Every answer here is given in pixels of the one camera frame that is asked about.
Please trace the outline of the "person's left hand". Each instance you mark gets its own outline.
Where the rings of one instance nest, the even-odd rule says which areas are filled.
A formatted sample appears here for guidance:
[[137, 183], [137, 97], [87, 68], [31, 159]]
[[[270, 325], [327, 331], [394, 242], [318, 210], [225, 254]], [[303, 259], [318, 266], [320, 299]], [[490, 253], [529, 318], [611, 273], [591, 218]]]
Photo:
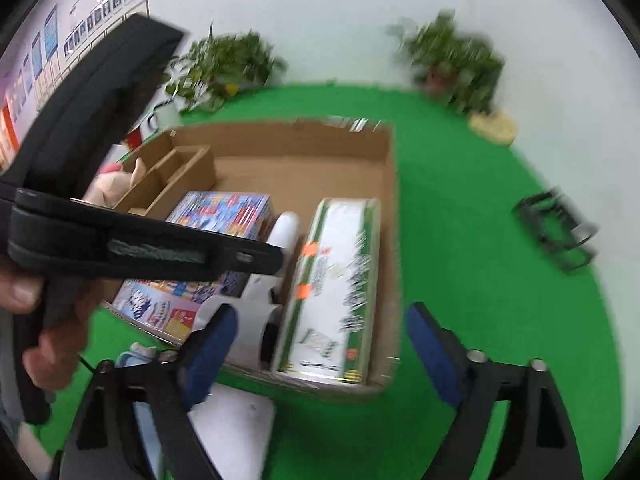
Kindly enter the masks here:
[[[1, 258], [1, 307], [13, 314], [29, 314], [40, 303], [44, 279]], [[104, 297], [104, 283], [85, 282], [76, 294], [73, 312], [43, 330], [38, 344], [23, 354], [23, 364], [40, 389], [66, 388], [77, 370], [89, 337], [89, 320]]]

